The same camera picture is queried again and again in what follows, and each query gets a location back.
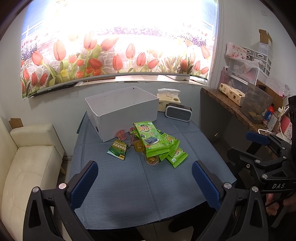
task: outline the blue gripper pad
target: blue gripper pad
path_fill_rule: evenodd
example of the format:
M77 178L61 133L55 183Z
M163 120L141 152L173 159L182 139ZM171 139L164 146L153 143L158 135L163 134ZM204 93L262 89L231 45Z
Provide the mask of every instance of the blue gripper pad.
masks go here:
M249 141L253 141L258 144L261 144L263 146L270 144L270 140L267 136L261 135L259 133L251 132L251 131L248 131L246 133L246 139Z
M220 193L196 161L192 164L192 175L200 187L209 206L218 210L221 206Z
M99 167L96 162L93 162L77 185L73 188L70 194L70 207L72 210L80 208L86 198L91 186L93 185L99 173Z

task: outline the floral window shade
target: floral window shade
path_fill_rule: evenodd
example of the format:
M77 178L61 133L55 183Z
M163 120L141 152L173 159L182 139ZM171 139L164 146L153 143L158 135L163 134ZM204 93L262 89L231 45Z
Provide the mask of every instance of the floral window shade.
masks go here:
M159 72L207 78L216 0L33 0L21 36L23 98L68 81Z

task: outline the sofa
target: sofa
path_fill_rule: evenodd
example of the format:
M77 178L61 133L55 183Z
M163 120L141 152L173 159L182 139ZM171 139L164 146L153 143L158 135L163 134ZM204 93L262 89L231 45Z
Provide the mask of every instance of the sofa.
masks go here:
M9 134L0 118L0 218L15 241L23 241L32 188L56 187L63 155L52 124L19 127Z

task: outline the blue tablecloth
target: blue tablecloth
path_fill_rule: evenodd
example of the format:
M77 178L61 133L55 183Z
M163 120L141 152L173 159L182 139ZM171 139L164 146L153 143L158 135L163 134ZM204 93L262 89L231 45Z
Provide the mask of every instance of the blue tablecloth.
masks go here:
M99 166L99 175L81 208L75 212L87 229L119 229L139 226L174 216L205 201L191 166L197 159L221 179L235 182L217 151L192 122L166 118L158 112L155 127L181 141L188 157L177 168L165 159L149 166L132 147L125 160L107 153L114 140L102 142L87 114L81 125L71 162L70 178L89 160Z

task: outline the sofa leg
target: sofa leg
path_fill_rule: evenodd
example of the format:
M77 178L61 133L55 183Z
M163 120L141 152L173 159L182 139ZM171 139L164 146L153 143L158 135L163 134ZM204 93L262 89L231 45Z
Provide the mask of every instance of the sofa leg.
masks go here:
M59 171L60 171L63 175L66 175L66 171L65 171L62 167L60 167Z

